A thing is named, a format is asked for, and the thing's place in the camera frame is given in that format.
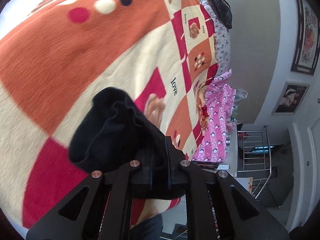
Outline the black pants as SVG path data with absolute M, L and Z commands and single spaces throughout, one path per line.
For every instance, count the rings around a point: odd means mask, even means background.
M 91 173 L 112 172 L 137 160 L 142 165 L 139 198 L 177 199 L 177 166 L 184 159 L 166 137 L 120 89 L 108 87 L 94 98 L 69 146 L 69 159 Z

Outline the metal stair railing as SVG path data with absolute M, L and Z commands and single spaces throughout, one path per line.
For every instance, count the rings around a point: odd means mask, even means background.
M 277 207 L 278 203 L 271 192 L 272 148 L 268 126 L 260 130 L 238 131 L 238 178 L 250 178 L 249 192 L 264 207 Z

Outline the pink penguin quilt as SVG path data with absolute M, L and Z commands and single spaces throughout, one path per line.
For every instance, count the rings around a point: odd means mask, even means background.
M 232 115 L 236 90 L 228 83 L 232 70 L 213 78 L 200 97 L 201 132 L 203 139 L 192 160 L 221 163 L 227 155 L 227 121 Z

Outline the framed wedding photo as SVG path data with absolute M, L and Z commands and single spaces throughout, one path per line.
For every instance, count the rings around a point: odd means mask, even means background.
M 302 103 L 310 85 L 287 81 L 274 107 L 272 115 L 294 115 Z

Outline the red orange love blanket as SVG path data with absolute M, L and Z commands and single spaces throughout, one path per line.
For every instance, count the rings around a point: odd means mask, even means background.
M 199 0 L 44 0 L 1 39 L 1 209 L 30 228 L 86 174 L 71 138 L 106 87 L 129 94 L 191 157 L 217 72 Z

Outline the framed flower painting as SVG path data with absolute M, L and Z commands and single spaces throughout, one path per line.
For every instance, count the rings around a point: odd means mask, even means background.
M 313 76 L 319 59 L 319 19 L 308 0 L 296 0 L 298 31 L 291 70 Z

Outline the white floral bedsheet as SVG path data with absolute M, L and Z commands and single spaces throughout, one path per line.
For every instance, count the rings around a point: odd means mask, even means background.
M 231 42 L 229 30 L 225 27 L 222 20 L 218 16 L 217 10 L 212 0 L 199 0 L 208 12 L 214 22 L 215 28 L 215 50 L 216 60 L 218 64 L 217 76 L 223 74 L 229 69 Z

